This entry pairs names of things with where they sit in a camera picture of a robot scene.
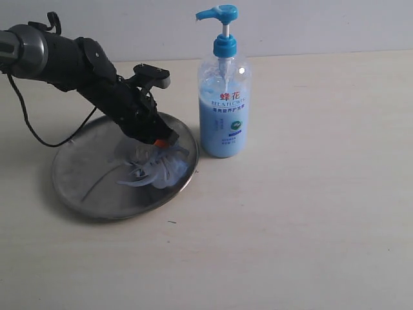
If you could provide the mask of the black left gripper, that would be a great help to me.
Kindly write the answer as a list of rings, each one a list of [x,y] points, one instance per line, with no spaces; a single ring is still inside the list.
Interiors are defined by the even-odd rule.
[[[154,100],[128,84],[121,76],[115,81],[98,79],[77,92],[108,116],[129,138],[159,148],[173,146],[179,134],[158,114]]]

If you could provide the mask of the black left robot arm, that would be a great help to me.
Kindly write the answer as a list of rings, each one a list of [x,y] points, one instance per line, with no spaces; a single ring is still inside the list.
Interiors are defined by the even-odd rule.
[[[63,92],[77,91],[129,138],[149,145],[173,145],[178,140],[150,94],[152,87],[169,86],[169,71],[138,65],[125,79],[93,39],[69,39],[33,25],[13,26],[1,31],[1,71]]]

